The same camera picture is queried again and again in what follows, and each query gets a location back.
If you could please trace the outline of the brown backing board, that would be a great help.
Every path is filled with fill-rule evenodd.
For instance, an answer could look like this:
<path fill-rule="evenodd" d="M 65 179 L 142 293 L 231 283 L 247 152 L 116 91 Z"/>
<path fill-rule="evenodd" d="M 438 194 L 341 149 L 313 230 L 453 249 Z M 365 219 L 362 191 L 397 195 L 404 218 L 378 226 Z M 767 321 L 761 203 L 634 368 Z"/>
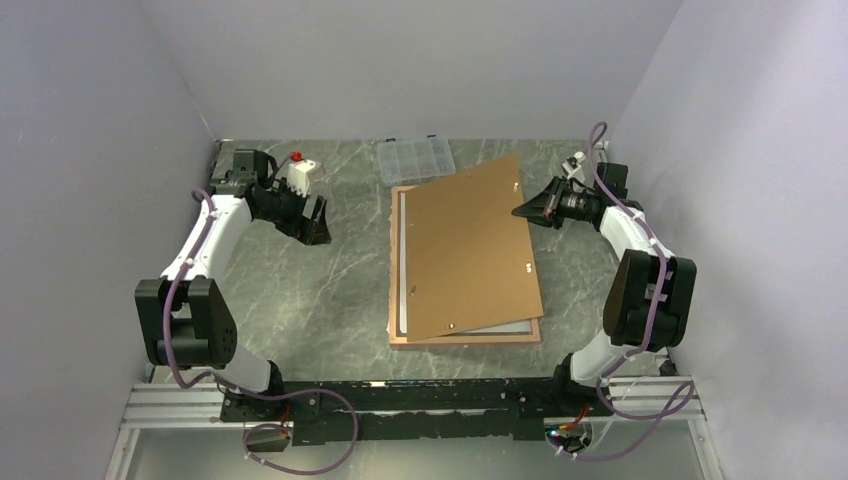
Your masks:
<path fill-rule="evenodd" d="M 509 154 L 405 191 L 407 335 L 421 341 L 544 313 L 519 159 Z"/>

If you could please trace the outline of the sea and cloud photo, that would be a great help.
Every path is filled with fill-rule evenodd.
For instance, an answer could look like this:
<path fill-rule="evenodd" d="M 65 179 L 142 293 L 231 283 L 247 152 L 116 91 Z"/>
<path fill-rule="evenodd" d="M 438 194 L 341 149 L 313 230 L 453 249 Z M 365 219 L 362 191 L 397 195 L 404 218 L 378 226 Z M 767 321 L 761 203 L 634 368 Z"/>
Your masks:
<path fill-rule="evenodd" d="M 470 345 L 532 345 L 541 341 L 539 319 L 469 330 L 459 333 L 412 340 L 408 335 L 405 313 L 405 194 L 412 186 L 392 188 L 392 216 L 390 225 L 391 275 L 389 290 L 389 321 L 387 333 L 392 347 L 419 346 L 470 346 Z"/>

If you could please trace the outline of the pink wooden picture frame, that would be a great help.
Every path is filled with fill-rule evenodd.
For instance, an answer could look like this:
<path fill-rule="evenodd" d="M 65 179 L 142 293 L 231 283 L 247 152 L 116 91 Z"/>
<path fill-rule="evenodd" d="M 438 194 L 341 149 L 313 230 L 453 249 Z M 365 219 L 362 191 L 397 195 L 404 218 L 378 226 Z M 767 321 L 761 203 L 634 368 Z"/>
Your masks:
<path fill-rule="evenodd" d="M 536 345 L 541 342 L 541 330 L 538 318 L 531 318 L 509 324 L 488 327 L 458 334 L 434 337 L 420 341 L 412 341 L 401 331 L 400 321 L 400 233 L 401 226 L 401 197 L 413 189 L 413 186 L 396 186 L 391 188 L 390 216 L 390 287 L 389 287 L 389 319 L 386 327 L 388 344 L 391 348 L 424 348 L 446 346 L 477 346 L 477 345 Z"/>

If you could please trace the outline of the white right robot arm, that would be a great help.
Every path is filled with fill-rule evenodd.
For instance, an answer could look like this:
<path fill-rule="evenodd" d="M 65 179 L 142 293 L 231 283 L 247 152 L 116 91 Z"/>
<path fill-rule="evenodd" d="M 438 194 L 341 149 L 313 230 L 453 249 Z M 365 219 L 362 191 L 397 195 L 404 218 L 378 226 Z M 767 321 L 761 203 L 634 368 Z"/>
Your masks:
<path fill-rule="evenodd" d="M 602 330 L 566 357 L 566 377 L 550 388 L 550 401 L 564 415 L 589 399 L 587 388 L 603 386 L 624 362 L 643 352 L 679 345 L 685 334 L 697 274 L 693 260 L 674 254 L 648 224 L 643 207 L 627 197 L 626 166 L 603 162 L 587 185 L 576 157 L 513 215 L 559 229 L 568 220 L 586 222 L 609 244 L 618 261 L 602 312 Z"/>

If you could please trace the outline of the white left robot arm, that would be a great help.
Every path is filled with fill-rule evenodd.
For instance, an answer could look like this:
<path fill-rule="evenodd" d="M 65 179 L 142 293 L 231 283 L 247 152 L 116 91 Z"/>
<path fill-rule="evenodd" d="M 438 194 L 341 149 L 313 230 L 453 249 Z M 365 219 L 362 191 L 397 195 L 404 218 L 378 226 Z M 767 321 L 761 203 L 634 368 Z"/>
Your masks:
<path fill-rule="evenodd" d="M 188 389 L 213 379 L 238 393 L 263 420 L 278 417 L 286 392 L 270 360 L 241 344 L 237 325 L 218 285 L 246 229 L 266 222 L 306 246 L 332 241 L 327 201 L 312 188 L 323 165 L 294 151 L 283 160 L 256 149 L 237 149 L 231 167 L 195 189 L 199 216 L 175 259 L 134 292 L 145 351 Z"/>

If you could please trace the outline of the clear plastic organizer box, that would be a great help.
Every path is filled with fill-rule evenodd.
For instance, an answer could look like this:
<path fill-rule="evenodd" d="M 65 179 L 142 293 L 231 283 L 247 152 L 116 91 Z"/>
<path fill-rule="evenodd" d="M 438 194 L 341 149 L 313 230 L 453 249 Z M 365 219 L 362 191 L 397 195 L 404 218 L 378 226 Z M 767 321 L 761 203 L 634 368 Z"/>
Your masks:
<path fill-rule="evenodd" d="M 388 187 L 416 185 L 456 172 L 448 140 L 435 135 L 390 138 L 377 144 L 376 155 L 381 179 Z"/>

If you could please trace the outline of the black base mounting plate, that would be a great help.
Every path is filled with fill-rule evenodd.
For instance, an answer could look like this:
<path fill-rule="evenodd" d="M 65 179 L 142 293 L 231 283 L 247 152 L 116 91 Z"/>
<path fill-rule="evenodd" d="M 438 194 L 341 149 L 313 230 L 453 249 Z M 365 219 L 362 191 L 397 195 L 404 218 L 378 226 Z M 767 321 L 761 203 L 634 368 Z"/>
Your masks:
<path fill-rule="evenodd" d="M 290 381 L 278 400 L 228 392 L 225 423 L 290 422 L 297 446 L 360 441 L 505 436 L 542 439 L 579 416 L 609 417 L 590 387 L 551 377 Z"/>

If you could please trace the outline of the aluminium rail frame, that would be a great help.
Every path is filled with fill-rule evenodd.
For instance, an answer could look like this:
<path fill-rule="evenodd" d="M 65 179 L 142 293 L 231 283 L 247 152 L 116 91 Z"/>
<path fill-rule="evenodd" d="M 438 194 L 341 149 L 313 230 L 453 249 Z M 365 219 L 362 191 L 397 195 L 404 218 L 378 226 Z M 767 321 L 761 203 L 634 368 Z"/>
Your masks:
<path fill-rule="evenodd" d="M 549 375 L 601 330 L 601 312 L 617 262 L 584 223 L 533 228 L 545 308 L 534 346 L 393 348 L 388 340 L 391 191 L 381 180 L 377 144 L 367 140 L 264 141 L 283 157 L 293 150 L 321 161 L 329 199 L 330 245 L 304 247 L 254 223 L 236 246 L 223 294 L 240 340 L 275 361 L 287 381 L 454 379 Z M 182 390 L 159 369 L 133 388 L 109 474 L 133 479 L 274 479 L 247 459 L 242 425 L 220 420 L 222 392 Z M 597 420 L 598 453 L 643 445 L 616 462 L 571 462 L 540 435 L 417 438 L 291 445 L 273 460 L 329 479 L 703 479 L 720 472 L 698 401 L 663 421 Z"/>

